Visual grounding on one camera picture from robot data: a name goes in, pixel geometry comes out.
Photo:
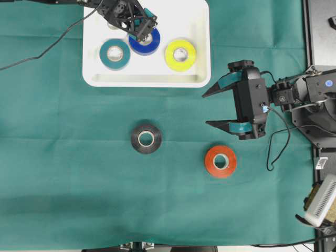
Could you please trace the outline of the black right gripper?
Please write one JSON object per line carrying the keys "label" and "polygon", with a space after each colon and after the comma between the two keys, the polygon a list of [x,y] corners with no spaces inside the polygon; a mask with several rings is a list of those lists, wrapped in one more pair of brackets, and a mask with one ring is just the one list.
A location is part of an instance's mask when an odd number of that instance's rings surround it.
{"label": "black right gripper", "polygon": [[265,80],[252,60],[231,62],[228,64],[228,69],[230,73],[222,76],[202,95],[202,98],[232,88],[237,120],[205,123],[229,134],[236,134],[240,140],[261,138],[266,134],[267,121],[267,113],[263,112],[263,107],[269,106]]}

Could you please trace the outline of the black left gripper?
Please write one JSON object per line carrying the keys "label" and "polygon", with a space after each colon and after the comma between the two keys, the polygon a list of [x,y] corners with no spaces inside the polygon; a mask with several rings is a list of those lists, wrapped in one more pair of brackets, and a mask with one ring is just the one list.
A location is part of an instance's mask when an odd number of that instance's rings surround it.
{"label": "black left gripper", "polygon": [[137,41],[144,41],[156,29],[157,17],[139,1],[99,1],[97,9],[110,25],[127,32]]}

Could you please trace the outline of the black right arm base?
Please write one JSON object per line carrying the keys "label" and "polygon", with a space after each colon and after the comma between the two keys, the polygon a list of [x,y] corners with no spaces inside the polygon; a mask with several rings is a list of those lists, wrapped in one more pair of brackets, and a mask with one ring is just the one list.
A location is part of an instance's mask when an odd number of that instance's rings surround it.
{"label": "black right arm base", "polygon": [[317,148],[335,148],[335,99],[291,111],[293,124]]}

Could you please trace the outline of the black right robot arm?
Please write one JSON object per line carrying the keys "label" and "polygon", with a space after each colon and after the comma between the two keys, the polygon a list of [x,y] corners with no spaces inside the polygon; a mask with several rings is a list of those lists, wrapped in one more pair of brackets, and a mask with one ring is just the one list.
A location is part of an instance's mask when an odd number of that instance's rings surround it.
{"label": "black right robot arm", "polygon": [[265,136],[267,115],[271,104],[282,112],[307,109],[317,114],[324,103],[335,98],[335,70],[310,70],[301,75],[276,80],[266,85],[264,71],[252,60],[228,64],[229,73],[222,76],[202,96],[209,97],[231,90],[237,118],[235,120],[207,121],[206,124],[236,135],[240,140]]}

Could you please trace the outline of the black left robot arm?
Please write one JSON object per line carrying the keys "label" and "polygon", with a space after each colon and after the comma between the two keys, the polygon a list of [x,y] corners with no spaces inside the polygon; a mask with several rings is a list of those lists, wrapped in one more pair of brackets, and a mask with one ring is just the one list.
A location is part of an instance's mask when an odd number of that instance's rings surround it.
{"label": "black left robot arm", "polygon": [[93,8],[108,24],[132,35],[138,42],[147,39],[156,29],[157,16],[142,7],[136,0],[87,0],[87,1],[39,1],[49,5],[80,5]]}

